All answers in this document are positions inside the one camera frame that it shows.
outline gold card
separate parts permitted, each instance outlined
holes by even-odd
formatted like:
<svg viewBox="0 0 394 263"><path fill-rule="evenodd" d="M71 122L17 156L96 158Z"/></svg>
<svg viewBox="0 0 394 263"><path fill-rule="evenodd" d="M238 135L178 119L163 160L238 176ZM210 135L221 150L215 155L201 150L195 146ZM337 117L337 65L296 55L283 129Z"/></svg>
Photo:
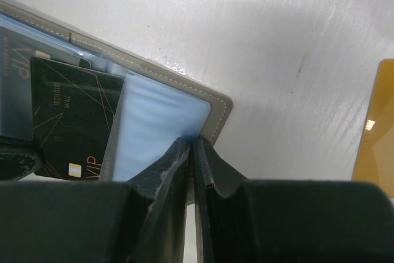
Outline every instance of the gold card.
<svg viewBox="0 0 394 263"><path fill-rule="evenodd" d="M380 63L353 180L374 183L394 198L394 59Z"/></svg>

